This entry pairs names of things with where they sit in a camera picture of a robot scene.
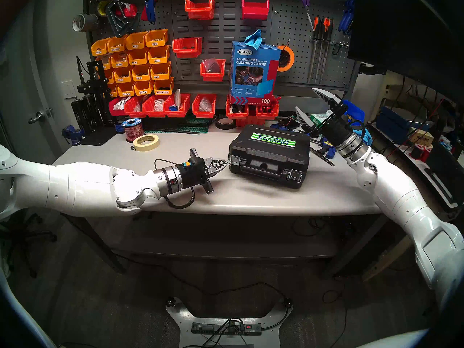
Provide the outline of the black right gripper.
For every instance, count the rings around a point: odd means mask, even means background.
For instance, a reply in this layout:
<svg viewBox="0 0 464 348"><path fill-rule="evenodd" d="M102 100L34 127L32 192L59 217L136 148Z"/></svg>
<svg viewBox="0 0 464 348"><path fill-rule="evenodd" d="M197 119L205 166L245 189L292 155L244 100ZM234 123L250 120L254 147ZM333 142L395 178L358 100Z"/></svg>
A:
<svg viewBox="0 0 464 348"><path fill-rule="evenodd" d="M315 129L319 135L325 137L334 147L339 148L353 134L353 129L342 118L347 111L347 107L343 105L343 101L339 96L327 90L312 88L312 91L329 106L333 114L319 122L317 119L313 118L312 115L309 118L296 106L296 116L300 122L301 130L304 132L312 132Z"/></svg>

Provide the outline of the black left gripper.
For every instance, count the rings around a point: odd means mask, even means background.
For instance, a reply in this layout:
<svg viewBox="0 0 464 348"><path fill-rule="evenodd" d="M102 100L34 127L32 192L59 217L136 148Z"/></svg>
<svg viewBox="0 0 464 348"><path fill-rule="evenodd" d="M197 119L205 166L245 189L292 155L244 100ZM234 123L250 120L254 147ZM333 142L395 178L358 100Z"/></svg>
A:
<svg viewBox="0 0 464 348"><path fill-rule="evenodd" d="M214 159L199 157L195 148L190 149L190 159L180 164L180 175L182 179L182 189L192 188L196 185L203 186L206 194L214 192L209 177L215 176L228 165L229 161L224 159Z"/></svg>

